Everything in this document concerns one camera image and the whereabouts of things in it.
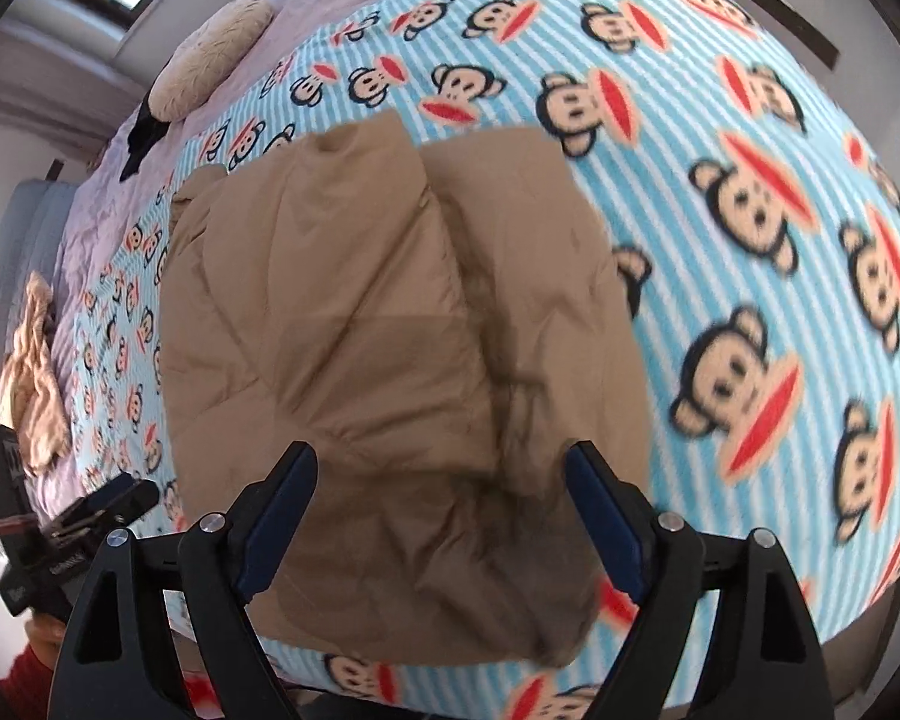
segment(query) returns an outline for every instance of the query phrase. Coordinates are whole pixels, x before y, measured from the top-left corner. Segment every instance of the mattress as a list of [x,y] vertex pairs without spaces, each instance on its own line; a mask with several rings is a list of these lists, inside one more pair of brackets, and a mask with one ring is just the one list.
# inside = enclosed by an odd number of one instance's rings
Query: mattress
[[[893,584],[900,196],[852,122],[760,25],[729,0],[373,0],[302,42],[294,28],[275,29],[266,40],[282,55],[240,98],[199,118],[173,165],[160,163],[125,245],[93,276],[92,308],[74,318],[79,468],[90,485],[122,467],[161,485],[164,505],[140,533],[185,524],[151,333],[169,198],[199,165],[239,170],[281,139],[384,106],[418,142],[461,125],[533,124],[562,143],[614,241],[643,265],[622,276],[652,393],[656,505],[713,533],[772,528],[825,640]],[[471,84],[464,103],[455,79]],[[751,190],[770,205],[746,215]],[[899,281],[877,283],[890,269]],[[888,298],[895,309],[884,316]],[[754,371],[760,386],[732,407],[733,377],[754,384]],[[845,499],[857,494],[854,470],[871,462],[861,481],[874,494],[855,506]],[[634,615],[604,591],[586,648],[557,672],[525,662],[348,665],[386,674],[367,676],[371,697],[423,712],[490,720],[541,695],[585,709]],[[693,693],[714,610],[704,599],[669,704]],[[170,616],[189,630],[179,598]],[[347,689],[334,654],[264,647],[295,682]]]
[[[60,240],[76,191],[73,184],[25,181],[0,221],[0,371],[20,320],[26,279],[38,271],[56,286]],[[53,517],[81,494],[72,456],[31,484],[32,502],[44,517]]]

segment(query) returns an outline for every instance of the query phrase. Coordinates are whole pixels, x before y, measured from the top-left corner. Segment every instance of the beige pillow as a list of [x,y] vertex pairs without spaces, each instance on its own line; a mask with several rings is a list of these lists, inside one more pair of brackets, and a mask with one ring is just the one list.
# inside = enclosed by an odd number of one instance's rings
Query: beige pillow
[[228,2],[173,53],[154,81],[149,109],[160,122],[175,122],[207,102],[274,18],[266,0]]

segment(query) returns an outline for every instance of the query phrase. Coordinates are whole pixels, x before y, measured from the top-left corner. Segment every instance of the black device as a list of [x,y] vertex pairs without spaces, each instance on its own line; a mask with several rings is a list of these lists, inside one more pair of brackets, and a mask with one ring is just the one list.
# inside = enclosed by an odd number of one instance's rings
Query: black device
[[[639,614],[584,720],[656,720],[704,591],[720,602],[688,717],[826,720],[823,655],[797,579],[775,536],[697,533],[658,514],[590,442],[565,459],[567,488],[610,581]],[[244,606],[271,583],[317,485],[317,455],[295,442],[226,514],[185,533],[138,541],[117,529],[83,584],[63,641],[50,720],[184,720],[163,591],[182,590],[228,720],[298,720]]]
[[33,608],[67,622],[106,535],[159,499],[156,484],[122,473],[41,528],[26,495],[17,434],[0,425],[0,542],[7,554],[0,597],[7,609],[17,615]]

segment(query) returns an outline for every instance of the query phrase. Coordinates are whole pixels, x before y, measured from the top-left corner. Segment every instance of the brown cloth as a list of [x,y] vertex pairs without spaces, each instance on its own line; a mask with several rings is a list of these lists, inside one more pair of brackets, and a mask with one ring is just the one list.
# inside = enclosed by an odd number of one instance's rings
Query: brown cloth
[[0,425],[15,429],[31,473],[46,471],[70,451],[70,422],[50,364],[46,329],[53,290],[37,271],[26,281],[23,315],[13,350],[0,372]]
[[187,194],[161,298],[186,512],[226,509],[293,440],[320,461],[258,634],[571,661],[599,564],[562,454],[592,440],[646,488],[650,418],[607,231],[559,147],[509,129],[417,151],[386,113]]

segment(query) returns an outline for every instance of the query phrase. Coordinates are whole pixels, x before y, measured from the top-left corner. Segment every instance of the cartoon monkey face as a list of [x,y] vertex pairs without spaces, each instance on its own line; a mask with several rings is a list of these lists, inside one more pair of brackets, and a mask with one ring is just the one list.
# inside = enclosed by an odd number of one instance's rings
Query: cartoon monkey face
[[154,378],[156,379],[156,391],[159,392],[163,388],[163,376],[160,373],[160,344],[157,343],[154,348]]
[[130,319],[130,315],[136,311],[138,305],[140,305],[140,285],[134,279],[127,284],[127,319]]
[[154,274],[154,287],[159,287],[163,281],[163,266],[167,264],[167,247],[160,251],[160,259],[156,261],[156,273]]
[[156,247],[160,245],[160,241],[163,239],[163,230],[159,227],[154,229],[149,237],[144,241],[144,265],[149,266],[151,264],[151,260],[154,259],[154,255],[156,254]]
[[838,544],[847,543],[857,532],[864,513],[874,502],[881,452],[866,406],[851,400],[844,410],[844,435],[837,447],[833,474],[833,503],[840,518]]
[[350,74],[350,85],[347,89],[354,103],[375,108],[386,100],[389,90],[389,79],[376,68],[357,68]]
[[250,156],[250,151],[257,145],[260,135],[266,129],[266,122],[260,121],[253,124],[253,127],[244,127],[237,135],[237,140],[230,147],[230,161],[227,163],[228,170],[235,170],[240,162]]
[[767,325],[751,306],[704,331],[687,350],[670,420],[688,437],[730,432],[751,418],[767,377]]
[[226,136],[226,130],[230,127],[230,119],[227,119],[220,127],[214,130],[210,137],[203,143],[203,157],[207,162],[216,161],[223,145],[223,136]]
[[323,79],[315,73],[303,76],[290,84],[290,102],[294,105],[309,105],[310,108],[319,105],[323,100]]
[[890,178],[890,174],[874,159],[869,161],[866,171],[876,181],[877,189],[880,190],[880,194],[883,194],[884,199],[900,213],[900,189],[896,186],[893,178]]
[[154,339],[154,312],[149,308],[145,308],[144,316],[140,317],[140,338],[144,343]]
[[266,144],[266,148],[264,149],[264,153],[266,154],[271,148],[283,148],[283,146],[290,146],[290,143],[293,143],[293,134],[296,132],[296,124],[290,122],[286,127],[281,129],[274,138]]
[[127,370],[127,339],[123,336],[120,336],[120,343],[117,344],[117,361],[114,364],[114,368],[114,378],[120,381]]
[[781,275],[797,270],[783,203],[754,173],[703,159],[690,169],[690,183],[703,193],[717,227],[745,252],[770,260]]
[[840,228],[847,252],[850,284],[864,316],[883,338],[888,354],[900,348],[900,290],[890,257],[876,241],[853,223]]
[[617,275],[623,279],[626,287],[626,304],[631,319],[635,319],[640,311],[643,285],[653,274],[653,266],[650,264],[650,258],[636,247],[614,247],[611,253],[617,266]]
[[741,26],[754,26],[756,22],[746,10],[732,0],[700,0],[707,10]]
[[640,36],[623,13],[610,10],[598,2],[583,4],[581,13],[583,32],[612,52],[630,53],[636,48]]
[[163,491],[163,509],[173,523],[173,529],[178,533],[186,530],[187,520],[183,515],[183,504],[180,503],[180,494],[176,489],[176,480],[167,483]]
[[403,39],[407,42],[415,40],[420,32],[429,29],[435,23],[442,20],[447,15],[452,2],[453,0],[445,2],[423,2],[423,4],[416,6],[410,11],[410,15],[406,21],[406,26],[403,30]]
[[145,452],[144,467],[146,468],[146,473],[154,473],[163,461],[163,442],[159,439],[154,439],[146,446]]
[[437,65],[430,78],[437,86],[437,95],[452,103],[496,97],[506,89],[504,79],[474,65]]
[[380,683],[374,664],[343,655],[324,656],[323,664],[330,679],[346,693],[365,698],[380,697]]
[[559,138],[568,157],[585,156],[602,126],[600,105],[586,84],[564,73],[543,76],[543,92],[536,99],[536,117]]
[[765,113],[806,134],[803,109],[794,93],[783,85],[776,71],[766,65],[754,65],[746,74],[746,83],[754,100]]
[[514,18],[518,5],[516,0],[491,0],[481,5],[466,18],[463,37],[475,38],[502,30]]
[[140,223],[136,223],[127,232],[127,238],[124,240],[124,243],[129,251],[136,251],[140,248],[142,242],[144,242],[144,231]]
[[541,700],[536,712],[530,714],[533,720],[583,720],[597,696],[596,685],[581,685],[564,693]]
[[124,272],[120,271],[113,279],[113,302],[120,303],[124,299]]
[[89,343],[83,345],[83,367],[87,369],[87,373],[92,373],[97,367],[97,353]]
[[140,428],[140,420],[144,413],[144,386],[138,384],[130,393],[130,399],[127,400],[127,419],[133,425],[133,432],[137,432]]

